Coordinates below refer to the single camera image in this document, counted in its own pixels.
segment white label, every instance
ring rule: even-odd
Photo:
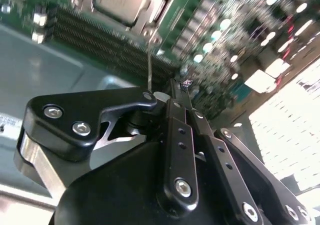
[[[0,137],[17,140],[21,126],[21,119],[0,112]]]

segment circuit board chip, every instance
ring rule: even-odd
[[[116,20],[133,24],[148,0],[94,0],[94,6]]]

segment metal rod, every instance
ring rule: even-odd
[[[147,47],[148,56],[148,90],[152,92],[152,61],[151,61],[151,42],[148,42]]]

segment motherboard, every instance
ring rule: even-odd
[[[179,79],[194,106],[214,118],[235,102],[240,65],[272,45],[310,1],[0,0],[0,21],[118,74],[147,81],[151,63],[154,90]]]

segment red wire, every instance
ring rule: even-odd
[[[293,23],[293,15],[290,15],[290,16],[286,19],[286,23],[288,23],[288,24],[290,23],[290,26],[289,26],[288,31],[287,31],[287,33],[288,33],[288,41],[290,41],[291,39],[294,38],[293,31],[294,31],[294,29],[295,29],[295,25],[294,25],[294,23]],[[282,60],[285,60],[286,57],[289,55],[289,53],[290,53],[290,51],[291,51],[290,47],[291,47],[291,46],[290,46],[290,44],[289,44],[288,47],[286,48],[283,56],[282,56]],[[282,78],[283,78],[283,77],[284,77],[284,74],[282,73],[282,74],[280,74],[280,76],[279,76],[279,77],[276,79],[276,81],[275,81],[276,89],[277,89],[277,90],[279,89],[279,86],[280,86],[280,84],[281,84],[281,82],[282,82]]]

